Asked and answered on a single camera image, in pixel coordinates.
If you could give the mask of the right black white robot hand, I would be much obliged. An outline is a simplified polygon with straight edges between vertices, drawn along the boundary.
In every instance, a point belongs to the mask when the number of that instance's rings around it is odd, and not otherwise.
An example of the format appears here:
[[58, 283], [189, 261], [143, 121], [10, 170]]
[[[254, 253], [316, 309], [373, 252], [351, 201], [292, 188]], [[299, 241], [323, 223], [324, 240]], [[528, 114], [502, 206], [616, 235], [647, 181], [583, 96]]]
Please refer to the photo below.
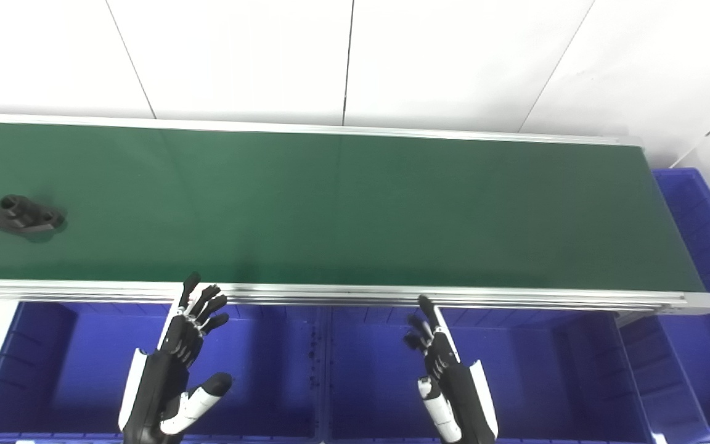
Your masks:
[[482, 362], [462, 363], [439, 307], [425, 295], [418, 304], [423, 317], [409, 315], [403, 341], [423, 356], [417, 388], [440, 441], [495, 443], [499, 425]]

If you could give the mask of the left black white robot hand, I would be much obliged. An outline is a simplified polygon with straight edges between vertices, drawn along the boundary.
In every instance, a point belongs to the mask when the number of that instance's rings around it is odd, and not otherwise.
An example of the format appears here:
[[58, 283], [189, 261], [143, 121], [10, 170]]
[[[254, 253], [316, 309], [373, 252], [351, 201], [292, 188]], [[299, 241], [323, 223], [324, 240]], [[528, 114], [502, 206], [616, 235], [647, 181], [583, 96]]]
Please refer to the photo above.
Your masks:
[[118, 415], [124, 443], [180, 443], [233, 385], [231, 374], [217, 372], [188, 386], [206, 336], [229, 320], [227, 313], [216, 314], [227, 304], [217, 285], [192, 297], [200, 281], [199, 273], [192, 272], [183, 282], [155, 349], [134, 351]]

